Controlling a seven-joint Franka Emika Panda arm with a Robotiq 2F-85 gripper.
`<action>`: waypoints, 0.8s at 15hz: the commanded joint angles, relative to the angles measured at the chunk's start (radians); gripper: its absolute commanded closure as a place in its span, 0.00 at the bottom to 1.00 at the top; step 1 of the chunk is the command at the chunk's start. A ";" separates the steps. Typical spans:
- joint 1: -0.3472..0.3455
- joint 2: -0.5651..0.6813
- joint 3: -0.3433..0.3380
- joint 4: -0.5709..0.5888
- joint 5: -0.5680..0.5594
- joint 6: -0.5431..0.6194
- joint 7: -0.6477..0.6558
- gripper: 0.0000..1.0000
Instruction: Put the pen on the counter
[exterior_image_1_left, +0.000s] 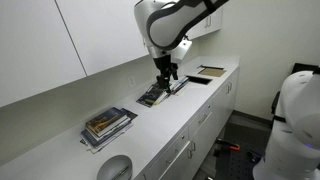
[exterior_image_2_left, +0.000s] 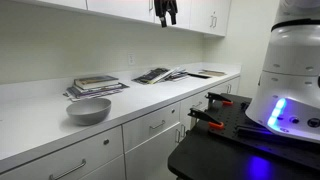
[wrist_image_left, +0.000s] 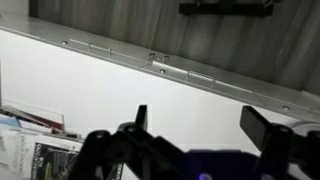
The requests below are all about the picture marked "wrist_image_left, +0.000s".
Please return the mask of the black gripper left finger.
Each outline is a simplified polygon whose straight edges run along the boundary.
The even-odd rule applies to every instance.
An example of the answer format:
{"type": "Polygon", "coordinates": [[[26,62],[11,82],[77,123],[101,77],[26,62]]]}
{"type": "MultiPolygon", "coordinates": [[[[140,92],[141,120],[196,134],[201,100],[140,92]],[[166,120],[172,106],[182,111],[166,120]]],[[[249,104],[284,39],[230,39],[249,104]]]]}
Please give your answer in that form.
{"type": "Polygon", "coordinates": [[[121,180],[125,165],[139,180],[185,180],[185,154],[147,132],[147,114],[147,106],[140,105],[135,120],[115,133],[89,133],[68,180],[121,180]]]}

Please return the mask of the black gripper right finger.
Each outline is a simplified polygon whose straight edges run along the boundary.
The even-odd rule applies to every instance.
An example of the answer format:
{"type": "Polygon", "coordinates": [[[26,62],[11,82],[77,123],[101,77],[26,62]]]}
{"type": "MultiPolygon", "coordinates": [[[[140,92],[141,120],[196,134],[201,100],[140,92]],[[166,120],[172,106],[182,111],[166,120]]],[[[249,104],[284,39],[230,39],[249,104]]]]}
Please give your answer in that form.
{"type": "Polygon", "coordinates": [[[304,135],[283,124],[268,121],[252,106],[243,106],[240,127],[261,152],[254,168],[260,180],[303,180],[290,173],[290,165],[311,180],[320,180],[320,137],[318,130],[304,135]]]}

